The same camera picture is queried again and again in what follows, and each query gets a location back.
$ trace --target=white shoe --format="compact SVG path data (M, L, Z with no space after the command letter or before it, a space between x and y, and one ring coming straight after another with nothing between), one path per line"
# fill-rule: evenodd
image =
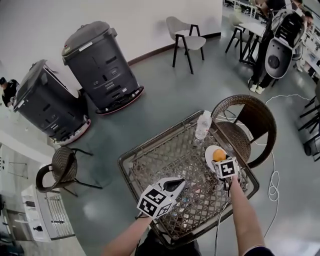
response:
M264 90L265 90L265 88L262 88L262 87L258 86L258 87L256 88L255 92L256 92L257 94L262 94L262 92L263 92Z
M256 84L252 84L251 87L250 87L250 91L251 92L255 92L257 89L257 85Z

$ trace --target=wicker surface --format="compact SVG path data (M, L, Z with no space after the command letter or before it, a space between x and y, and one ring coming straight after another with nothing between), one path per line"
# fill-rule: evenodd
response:
M253 140L251 140L250 143L268 133L266 146L262 154L252 162L248 163L250 168L257 167L269 157L275 145L277 136L276 121L269 108L261 100L250 95L234 95L222 100L212 111L212 121L215 121L220 113L226 111L233 105L243 105L243 108L235 122L240 121L249 129L253 137ZM230 141L232 141L232 144L235 145L240 155L242 155L244 159L248 160L251 149L249 150L246 146L249 138L245 132L235 133L235 128L222 130Z
M136 200L148 185L161 178L179 177L186 180L185 188L176 199L177 204L172 211L157 219L157 225L152 227L160 236L165 234L172 239L171 246L178 244L181 239L189 243L213 228L215 218L228 200L223 183L211 172L205 160L206 148L220 144L216 140L217 132L214 133L211 128L200 148L193 144L200 114L194 114L188 125L179 123L119 159L124 178L129 181ZM228 152L229 148L221 146ZM242 158L238 158L238 161L243 176L241 187L247 196L252 196L259 185L254 177L248 178L248 174L252 173ZM226 218L228 214L231 214L230 210L226 210L223 216ZM167 247L174 248L168 246L164 238L161 241Z
M60 177L62 176L62 174L66 168L66 165L68 162L68 157L70 154L74 154L74 152L66 146L60 147L54 153L54 155L52 157L52 166L53 166L52 175L53 175L53 178L55 181L58 181L60 179ZM68 173L66 173L64 175L63 179L60 180L60 182L73 181L76 178L77 169L78 169L77 159L76 159L76 157L74 157L74 161L73 161Z

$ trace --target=gray floor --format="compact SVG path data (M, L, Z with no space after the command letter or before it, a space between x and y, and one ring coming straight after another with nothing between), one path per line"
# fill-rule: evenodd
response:
M78 179L97 181L104 188L74 186L79 198L63 194L74 232L88 256L99 255L104 245L128 227L138 213L118 169L118 157L197 110L212 110L228 96L249 93L247 80L252 69L238 62L239 48L232 46L225 54L230 37L231 31L225 28L221 38L209 40L204 46L205 61L199 51L191 52L194 75L190 74L182 50L178 51L175 68L173 50L134 65L132 70L145 87L141 98L109 116L91 114L90 130L72 146L94 153L93 157L77 155ZM274 88L267 88L261 96L252 94L264 102L289 94L310 99L314 88L315 83L305 72L291 68ZM297 117L306 103L297 96L278 97L268 103L277 124L273 152L281 181L278 214L265 241L277 255L314 256L320 248L320 162L314 163L304 154L303 138L297 131ZM254 145L252 158L262 150L262 146ZM250 202L263 232L276 211L276 203L268 199L272 171L271 157L253 170L260 189ZM215 232L213 229L198 240L203 256L213 255ZM238 254L232 218L220 226L218 254Z

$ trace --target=white wall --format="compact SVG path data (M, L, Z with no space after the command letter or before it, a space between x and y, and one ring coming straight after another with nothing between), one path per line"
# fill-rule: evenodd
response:
M198 24L202 35L221 32L222 0L2 0L0 59L9 77L21 82L31 64L51 60L80 87L61 51L81 25L105 21L118 33L127 61L172 44L166 17Z

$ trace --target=wicker table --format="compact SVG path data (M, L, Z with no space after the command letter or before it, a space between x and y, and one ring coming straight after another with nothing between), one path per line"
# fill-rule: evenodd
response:
M237 157L241 168L241 187L247 198L259 189L259 183L244 159L234 150L223 131L212 123L202 147L193 144L198 111L180 123L123 154L118 165L136 202L141 193L161 178L179 177L186 180L172 211L151 223L161 242L170 249L187 244L217 225L218 214L228 193L206 164L205 150L220 145L230 156ZM232 214L228 205L221 221Z

